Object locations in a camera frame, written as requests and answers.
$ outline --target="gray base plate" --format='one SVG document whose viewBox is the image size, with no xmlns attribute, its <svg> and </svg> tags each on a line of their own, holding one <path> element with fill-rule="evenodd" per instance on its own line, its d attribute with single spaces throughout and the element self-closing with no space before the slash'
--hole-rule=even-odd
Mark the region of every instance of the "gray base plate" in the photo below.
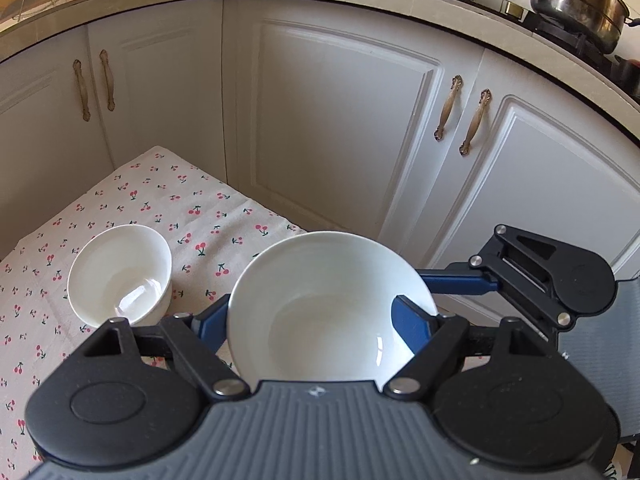
<svg viewBox="0 0 640 480">
<path fill-rule="evenodd" d="M 620 435 L 640 433 L 640 277 L 618 282 L 616 299 L 558 335 L 558 351 L 593 384 L 620 420 Z"/>
<path fill-rule="evenodd" d="M 47 462 L 30 479 L 602 480 L 586 464 L 532 474 L 473 459 L 420 404 L 384 397 L 373 382 L 265 382 L 247 400 L 214 405 L 184 444 L 154 462 L 102 473 Z"/>
</svg>

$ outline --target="cherry print tablecloth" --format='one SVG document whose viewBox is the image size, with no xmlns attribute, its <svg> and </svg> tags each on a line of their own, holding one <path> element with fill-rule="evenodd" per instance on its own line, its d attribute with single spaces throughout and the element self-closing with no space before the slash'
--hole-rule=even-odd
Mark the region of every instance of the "cherry print tablecloth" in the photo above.
<svg viewBox="0 0 640 480">
<path fill-rule="evenodd" d="M 0 480 L 20 479 L 40 463 L 25 429 L 25 404 L 91 333 L 66 296 L 76 254 L 101 231 L 129 223 L 152 227 L 169 243 L 174 259 L 169 312 L 203 311 L 231 291 L 260 251 L 300 232 L 156 147 L 24 237 L 0 262 Z M 230 362 L 226 345 L 218 355 Z"/>
</svg>

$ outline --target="kitchen cabinet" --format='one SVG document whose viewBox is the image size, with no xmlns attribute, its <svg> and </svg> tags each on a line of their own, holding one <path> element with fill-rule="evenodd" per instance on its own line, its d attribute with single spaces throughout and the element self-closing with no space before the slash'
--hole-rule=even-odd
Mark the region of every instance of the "kitchen cabinet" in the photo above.
<svg viewBox="0 0 640 480">
<path fill-rule="evenodd" d="M 225 0 L 228 182 L 303 228 L 406 241 L 470 95 L 482 47 L 379 12 Z M 440 142 L 434 131 L 454 94 Z M 420 179 L 408 179 L 420 164 Z"/>
<path fill-rule="evenodd" d="M 0 258 L 114 170 L 85 34 L 70 30 L 0 64 Z"/>
<path fill-rule="evenodd" d="M 88 25 L 116 166 L 159 144 L 226 180 L 221 31 L 222 0 L 172 2 Z"/>
<path fill-rule="evenodd" d="M 461 156 L 484 89 L 492 100 Z M 466 261 L 501 223 L 595 251 L 619 279 L 635 275 L 640 150 L 587 105 L 493 52 L 472 95 L 402 256 L 418 267 Z M 514 315 L 495 293 L 436 302 L 471 320 Z"/>
</svg>

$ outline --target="marble countertop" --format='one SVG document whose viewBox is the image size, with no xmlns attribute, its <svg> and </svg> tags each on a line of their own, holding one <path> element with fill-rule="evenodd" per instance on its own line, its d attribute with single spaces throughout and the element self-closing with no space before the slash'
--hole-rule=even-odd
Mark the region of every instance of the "marble countertop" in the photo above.
<svg viewBox="0 0 640 480">
<path fill-rule="evenodd" d="M 31 45 L 117 12 L 175 0 L 73 0 L 0 32 L 0 62 Z M 509 20 L 455 0 L 326 0 L 407 16 L 480 41 L 562 82 L 640 139 L 640 105 L 576 57 Z"/>
</svg>

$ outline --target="white bowl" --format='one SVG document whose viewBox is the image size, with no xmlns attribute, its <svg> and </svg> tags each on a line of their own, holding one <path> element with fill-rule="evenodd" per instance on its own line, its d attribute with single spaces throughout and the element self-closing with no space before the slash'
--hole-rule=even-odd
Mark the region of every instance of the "white bowl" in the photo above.
<svg viewBox="0 0 640 480">
<path fill-rule="evenodd" d="M 227 338 L 241 377 L 384 384 L 413 356 L 391 323 L 404 294 L 436 306 L 418 273 L 368 238 L 313 232 L 260 253 L 231 293 Z"/>
<path fill-rule="evenodd" d="M 108 229 L 82 248 L 66 291 L 82 322 L 98 327 L 122 316 L 132 325 L 160 321 L 171 301 L 171 251 L 151 227 Z"/>
</svg>

